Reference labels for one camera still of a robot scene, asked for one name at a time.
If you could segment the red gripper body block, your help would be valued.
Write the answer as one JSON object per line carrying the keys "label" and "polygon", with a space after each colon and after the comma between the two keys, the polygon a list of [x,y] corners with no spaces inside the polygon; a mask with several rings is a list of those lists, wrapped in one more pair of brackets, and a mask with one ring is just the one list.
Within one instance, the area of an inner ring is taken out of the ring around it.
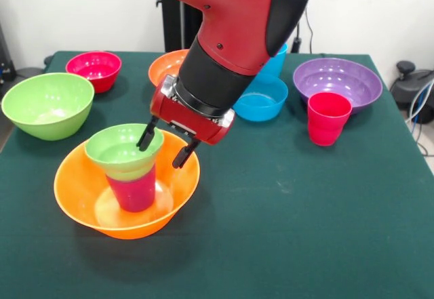
{"label": "red gripper body block", "polygon": [[206,144],[219,143],[231,129],[235,111],[229,109],[217,118],[205,117],[179,101],[175,92],[176,82],[177,78],[172,75],[161,80],[151,100],[151,114]]}

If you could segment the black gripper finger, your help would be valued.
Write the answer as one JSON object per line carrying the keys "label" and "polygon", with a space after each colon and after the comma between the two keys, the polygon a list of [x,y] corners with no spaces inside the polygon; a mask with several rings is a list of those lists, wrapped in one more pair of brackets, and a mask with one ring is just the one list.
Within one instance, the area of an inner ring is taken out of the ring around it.
{"label": "black gripper finger", "polygon": [[180,149],[172,161],[172,167],[175,169],[181,169],[199,145],[200,141],[198,139],[191,138],[190,142]]}
{"label": "black gripper finger", "polygon": [[153,140],[153,137],[155,135],[155,127],[158,122],[158,117],[152,116],[150,122],[146,125],[146,128],[140,137],[139,141],[137,142],[136,146],[139,148],[140,151],[145,151],[150,143]]}

